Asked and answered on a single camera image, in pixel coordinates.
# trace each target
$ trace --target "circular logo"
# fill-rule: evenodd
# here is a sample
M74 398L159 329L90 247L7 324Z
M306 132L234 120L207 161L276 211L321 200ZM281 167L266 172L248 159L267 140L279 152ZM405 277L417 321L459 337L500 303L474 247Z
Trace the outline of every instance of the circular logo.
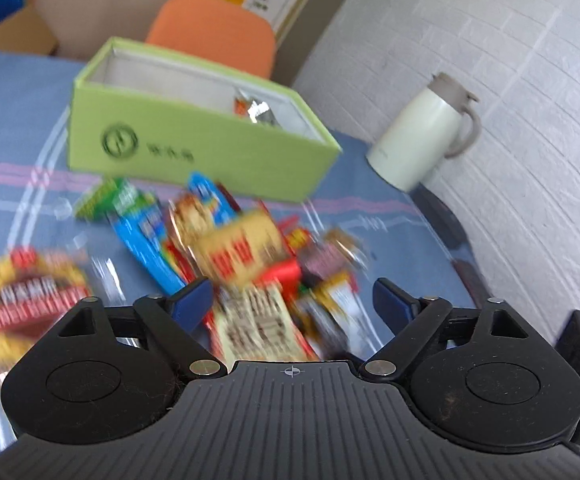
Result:
M103 150L113 158L129 158L139 146L134 130L126 124L110 126L101 137Z
M289 375L290 377L294 377L295 375L298 375L301 372L302 372L302 370L299 370L296 366L291 366L291 367L283 370L283 373L286 375Z

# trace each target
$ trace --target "jug handle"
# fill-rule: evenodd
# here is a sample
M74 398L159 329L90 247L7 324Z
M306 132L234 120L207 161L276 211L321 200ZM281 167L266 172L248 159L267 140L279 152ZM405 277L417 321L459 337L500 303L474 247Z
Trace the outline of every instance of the jug handle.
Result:
M468 98L478 103L478 97L476 95L468 92ZM454 158L456 156L464 153L472 144L476 142L481 134L481 118L478 114L470 107L470 102L463 105L463 112L470 116L472 119L472 129L468 136L462 142L458 142L458 139L452 142L450 149L445 153L445 158Z

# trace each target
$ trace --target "blue tablecloth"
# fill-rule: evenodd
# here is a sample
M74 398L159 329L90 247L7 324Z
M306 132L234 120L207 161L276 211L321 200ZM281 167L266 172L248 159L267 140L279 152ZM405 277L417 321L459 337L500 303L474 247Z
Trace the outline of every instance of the blue tablecloth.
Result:
M158 291L105 224L72 219L71 204L97 176L70 173L65 130L72 79L81 64L43 57L0 54L0 254L18 245L38 248L86 243L93 256L111 258L129 301ZM372 309L374 280L385 276L413 296L442 296L473 306L450 264L450 254L408 195L385 183L365 160L367 146L337 134L343 155L311 200L304 204L266 202L277 218L299 214L321 232L339 225L364 241L369 270L359 279L368 333L367 358L391 337ZM141 183L162 198L177 188ZM244 199L243 205L251 201ZM14 436L0 410L0 449Z

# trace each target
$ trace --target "silver screw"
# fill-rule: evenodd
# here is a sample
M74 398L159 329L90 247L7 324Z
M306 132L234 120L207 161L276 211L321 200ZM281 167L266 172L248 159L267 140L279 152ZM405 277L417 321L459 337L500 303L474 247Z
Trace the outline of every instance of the silver screw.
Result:
M397 367L394 363L390 361L383 361L382 359L377 359L376 361L370 361L365 365L365 370L372 375L380 375L385 377L386 375L391 375L397 371Z
M211 359L199 359L190 365L190 371L195 375L212 375L221 370L221 365Z

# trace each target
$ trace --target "triangular cutout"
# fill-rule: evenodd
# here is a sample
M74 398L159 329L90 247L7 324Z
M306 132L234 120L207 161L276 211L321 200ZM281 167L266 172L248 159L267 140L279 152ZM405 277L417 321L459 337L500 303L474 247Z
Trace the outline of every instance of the triangular cutout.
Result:
M72 337L74 335L93 335L95 333L92 310L82 308L59 332L59 337Z
M492 335L525 339L528 335L506 310L497 310L492 321Z

